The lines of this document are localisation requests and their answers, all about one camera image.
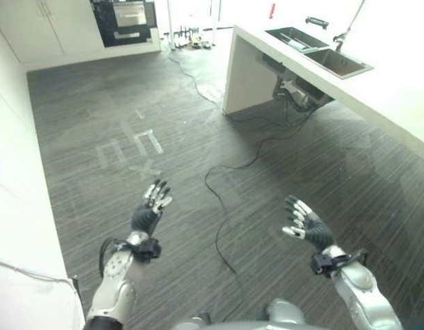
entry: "white countertop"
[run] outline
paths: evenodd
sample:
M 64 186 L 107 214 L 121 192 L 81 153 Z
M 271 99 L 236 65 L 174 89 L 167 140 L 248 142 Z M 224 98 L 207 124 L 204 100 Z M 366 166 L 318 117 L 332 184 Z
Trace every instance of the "white countertop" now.
M 394 56 L 391 56 L 391 49 L 382 53 L 376 44 L 378 40 L 354 39 L 351 33 L 342 53 L 374 69 L 342 80 L 265 33 L 265 30 L 290 26 L 332 44 L 330 40 L 333 36 L 321 27 L 291 21 L 272 21 L 258 26 L 237 24 L 235 33 L 335 100 L 375 123 L 424 159 L 424 71 L 421 69 L 424 59 L 410 54 L 408 49 Z

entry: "faucet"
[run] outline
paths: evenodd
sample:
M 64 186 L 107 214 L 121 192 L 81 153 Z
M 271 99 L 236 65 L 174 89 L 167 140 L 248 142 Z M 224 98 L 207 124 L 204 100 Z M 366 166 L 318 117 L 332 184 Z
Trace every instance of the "faucet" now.
M 335 36 L 334 38 L 333 38 L 333 41 L 335 42 L 335 43 L 337 43 L 337 46 L 336 46 L 336 52 L 340 52 L 341 51 L 341 48 L 342 48 L 342 45 L 343 45 L 343 43 L 345 43 L 345 40 L 346 40 L 346 38 L 347 38 L 347 35 L 350 33 L 350 31 L 351 31 L 351 25 L 354 23 L 354 21 L 356 21 L 356 18 L 357 18 L 357 15 L 359 15 L 359 13 L 360 13 L 360 11 L 361 11 L 361 9 L 362 9 L 362 7 L 363 7 L 363 4 L 365 3 L 365 0 L 362 0 L 362 2 L 361 2 L 361 5 L 359 6 L 359 8 L 357 9 L 357 11 L 356 11 L 356 14 L 354 15 L 354 17 L 352 18 L 352 20 L 351 20 L 351 23 L 350 23 L 350 25 L 348 26 L 348 29 L 344 32 L 344 33 L 341 33 L 339 36 Z

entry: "black wrist strap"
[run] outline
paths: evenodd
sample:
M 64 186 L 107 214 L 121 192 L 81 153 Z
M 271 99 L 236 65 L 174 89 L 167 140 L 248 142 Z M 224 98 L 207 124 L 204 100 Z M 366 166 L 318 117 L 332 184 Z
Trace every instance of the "black wrist strap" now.
M 115 242 L 118 250 L 131 250 L 134 257 L 144 263 L 149 263 L 151 259 L 158 258 L 162 253 L 162 247 L 157 239 L 149 239 L 140 245 L 134 245 L 127 241 Z
M 342 267 L 350 265 L 355 261 L 365 266 L 367 255 L 368 252 L 365 249 L 361 249 L 353 255 L 343 254 L 335 258 L 330 258 L 326 254 L 315 254 L 311 259 L 310 266 L 316 275 L 323 274 L 329 278 L 332 272 L 338 272 Z

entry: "built-in oven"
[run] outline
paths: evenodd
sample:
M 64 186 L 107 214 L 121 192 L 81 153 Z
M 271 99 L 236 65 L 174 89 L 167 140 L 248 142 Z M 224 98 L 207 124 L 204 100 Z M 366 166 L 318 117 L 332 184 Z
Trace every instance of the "built-in oven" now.
M 150 42 L 157 27 L 153 1 L 90 1 L 105 47 Z

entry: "kitchen counter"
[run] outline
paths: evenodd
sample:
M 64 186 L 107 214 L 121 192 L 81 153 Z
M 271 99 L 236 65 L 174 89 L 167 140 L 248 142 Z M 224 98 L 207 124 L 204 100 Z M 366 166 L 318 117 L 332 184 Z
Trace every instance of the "kitchen counter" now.
M 342 53 L 366 62 L 374 69 L 342 80 L 265 32 L 290 26 L 332 44 L 333 36 L 328 36 L 316 25 L 298 22 L 256 27 L 236 25 L 224 95 L 225 114 L 272 100 L 276 75 L 260 62 L 264 53 L 373 122 L 424 159 L 424 84 L 407 70 L 409 62 L 401 62 L 396 56 L 373 58 L 366 54 L 360 43 L 349 43 L 350 34 Z

